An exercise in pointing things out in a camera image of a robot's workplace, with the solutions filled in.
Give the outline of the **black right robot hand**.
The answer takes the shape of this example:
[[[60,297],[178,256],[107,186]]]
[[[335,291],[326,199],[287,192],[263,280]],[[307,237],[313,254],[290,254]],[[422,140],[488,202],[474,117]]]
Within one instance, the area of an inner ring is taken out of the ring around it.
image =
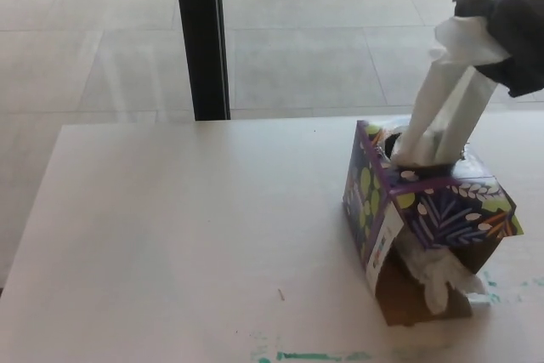
[[[543,0],[452,0],[456,17],[484,18],[507,57],[476,70],[518,98],[543,89]]]

